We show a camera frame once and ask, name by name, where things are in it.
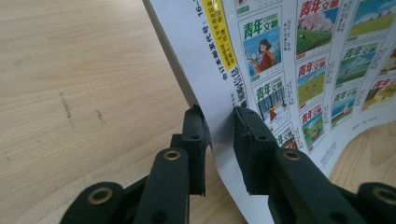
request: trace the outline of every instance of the white paper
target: white paper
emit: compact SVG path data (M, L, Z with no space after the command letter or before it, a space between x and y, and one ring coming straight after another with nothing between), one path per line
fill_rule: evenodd
M325 175L356 135L396 119L394 0L149 3L249 223L273 220L267 197L247 194L233 153L236 105L256 111L280 146L297 147Z

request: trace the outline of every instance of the magazine cover thumbnail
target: magazine cover thumbnail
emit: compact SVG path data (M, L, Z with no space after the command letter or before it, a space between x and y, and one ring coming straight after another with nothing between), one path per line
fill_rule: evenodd
M395 0L361 0L346 42L386 35L396 16Z
M319 57L300 63L296 67L299 109L312 105L323 97L327 57Z
M344 48L335 88L363 81L377 49L379 49L378 40Z
M394 75L396 74L396 47L390 52L387 60L385 61L384 65L379 72L379 76L384 75Z
M280 19L280 7L277 7L239 22L251 83L266 79L283 68Z
M330 49L340 2L298 2L296 61Z
M366 96L361 110L387 105L396 92L396 77L376 80Z
M354 87L332 96L332 129L352 116L357 93Z
M291 123L279 133L276 133L275 138L277 144L282 148L298 149Z
M260 115L271 133L290 119L283 73L265 80L253 88L253 93Z
M322 105L316 105L301 115L304 140L311 153L318 143L324 138Z

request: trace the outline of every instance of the light wood surface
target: light wood surface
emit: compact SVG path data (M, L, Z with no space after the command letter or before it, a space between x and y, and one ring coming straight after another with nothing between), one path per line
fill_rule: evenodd
M0 223L58 223L88 186L131 185L180 133L186 109L140 0L1 1ZM394 149L370 147L395 146L395 130L351 143L332 180L394 186ZM191 223L244 223L210 152L206 163L207 197L191 197Z

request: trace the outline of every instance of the girl illustration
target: girl illustration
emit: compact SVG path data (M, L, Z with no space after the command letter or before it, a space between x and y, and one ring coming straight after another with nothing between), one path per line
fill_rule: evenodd
M271 47L272 45L267 39L260 41L259 53L262 54L262 63L259 64L259 69L261 71L265 71L274 65L275 59L273 59L274 56L270 51Z

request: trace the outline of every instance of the wood grain surface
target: wood grain surface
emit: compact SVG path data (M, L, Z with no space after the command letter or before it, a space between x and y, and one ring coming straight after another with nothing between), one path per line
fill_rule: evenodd
M58 223L88 186L131 185L186 109L141 0L0 1L0 223ZM359 136L332 181L394 186L395 130ZM191 223L245 223L206 163Z

